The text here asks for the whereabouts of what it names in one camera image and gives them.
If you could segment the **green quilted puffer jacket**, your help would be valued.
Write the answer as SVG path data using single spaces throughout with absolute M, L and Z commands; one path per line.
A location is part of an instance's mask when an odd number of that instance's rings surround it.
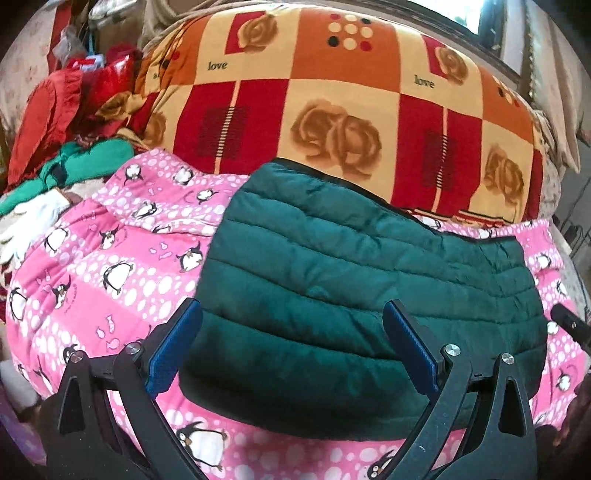
M 427 400 L 388 342 L 399 300 L 468 353 L 516 359 L 534 396 L 546 319 L 521 244 L 429 227 L 352 183 L 264 164 L 232 196 L 201 268 L 204 323 L 179 373 L 190 402 L 304 438 L 405 437 Z

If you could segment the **green garment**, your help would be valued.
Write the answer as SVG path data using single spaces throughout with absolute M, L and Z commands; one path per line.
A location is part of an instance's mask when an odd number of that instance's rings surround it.
M 132 145 L 123 139 L 108 139 L 84 149 L 75 142 L 65 144 L 32 178 L 20 183 L 1 201 L 1 215 L 53 188 L 112 175 L 134 156 Z

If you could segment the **pink penguin print blanket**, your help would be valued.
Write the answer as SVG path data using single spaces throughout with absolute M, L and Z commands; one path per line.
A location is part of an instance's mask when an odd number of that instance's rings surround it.
M 91 197 L 48 222 L 7 290 L 8 341 L 18 371 L 53 394 L 72 352 L 116 354 L 167 321 L 197 283 L 208 247 L 233 195 L 250 175 L 206 174 L 153 150 L 130 159 Z M 530 396 L 538 425 L 563 423 L 588 361 L 550 318 L 573 306 L 566 265 L 550 223 L 530 220 L 475 228 L 413 216 L 442 232 L 474 239 L 514 237 L 524 251 L 546 319 L 546 360 Z M 179 377 L 157 398 L 173 433 L 212 479 L 373 479 L 404 438 L 304 438 L 242 423 L 187 400 Z

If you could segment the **red clothes pile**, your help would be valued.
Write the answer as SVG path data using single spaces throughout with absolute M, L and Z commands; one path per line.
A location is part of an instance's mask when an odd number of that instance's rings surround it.
M 76 55 L 27 100 L 8 162 L 7 188 L 32 179 L 60 148 L 113 136 L 144 100 L 134 93 L 141 52 L 128 44 L 106 56 Z

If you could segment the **red orange rose blanket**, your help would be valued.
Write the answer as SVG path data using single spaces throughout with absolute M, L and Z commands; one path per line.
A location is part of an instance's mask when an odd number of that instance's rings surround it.
M 363 14 L 259 4 L 186 20 L 98 116 L 207 173 L 284 158 L 442 220 L 540 214 L 544 160 L 526 103 L 456 49 Z

